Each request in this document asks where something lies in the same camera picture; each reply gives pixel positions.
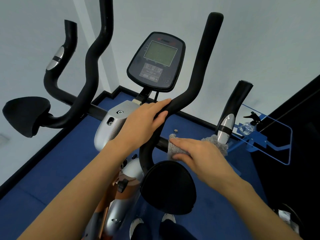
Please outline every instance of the blue carpet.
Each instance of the blue carpet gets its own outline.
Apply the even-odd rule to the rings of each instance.
[[[109,110],[125,100],[132,99],[133,97],[121,92],[114,100],[104,99],[99,106]],[[3,239],[16,239],[44,207],[98,154],[94,147],[94,135],[99,124],[100,121],[85,117],[0,201],[0,232]],[[198,140],[214,133],[187,119],[172,115],[168,118],[161,135],[168,138],[174,129],[178,130],[178,137]],[[226,158],[266,202],[257,171],[245,146],[232,151]],[[155,163],[163,161],[166,159],[166,153],[154,149],[153,159]],[[176,216],[177,223],[186,227],[198,240],[251,239],[249,231],[229,202],[198,180],[193,172],[190,173],[196,185],[197,201],[191,213]],[[140,197],[115,240],[129,239],[130,223],[137,216],[142,217],[151,226],[154,239],[158,239],[158,227],[163,214]]]

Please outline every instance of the black cable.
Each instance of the black cable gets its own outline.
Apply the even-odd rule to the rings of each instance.
[[[159,95],[159,92],[156,92],[156,93],[155,93],[155,96],[154,96],[154,101],[153,101],[154,103],[156,103],[156,102],[157,102],[158,95]]]

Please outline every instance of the clear plastic bottle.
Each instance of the clear plastic bottle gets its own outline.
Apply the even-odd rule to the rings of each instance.
[[[253,119],[253,121],[246,122],[239,127],[239,131],[242,134],[244,134],[245,136],[247,136],[257,129],[257,124],[261,123],[261,120],[260,120],[259,116],[254,112],[251,112],[250,116],[244,116],[244,118]]]

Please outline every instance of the black spray nozzle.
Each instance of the black spray nozzle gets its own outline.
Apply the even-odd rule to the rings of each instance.
[[[250,122],[251,125],[256,125],[256,124],[261,124],[261,119],[259,116],[254,113],[253,111],[251,112],[251,115],[249,116],[243,116],[244,118],[251,118],[253,121]]]

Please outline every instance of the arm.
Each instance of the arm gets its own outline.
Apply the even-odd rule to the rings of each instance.
[[[185,162],[200,180],[226,197],[254,239],[302,239],[262,201],[248,182],[234,172],[215,145],[181,138],[170,139],[170,142],[191,155],[176,154],[173,159]]]
[[[143,104],[126,120],[118,136],[65,186],[18,238],[80,239],[99,201],[120,165],[131,152],[146,143],[168,112],[154,116],[171,99]]]

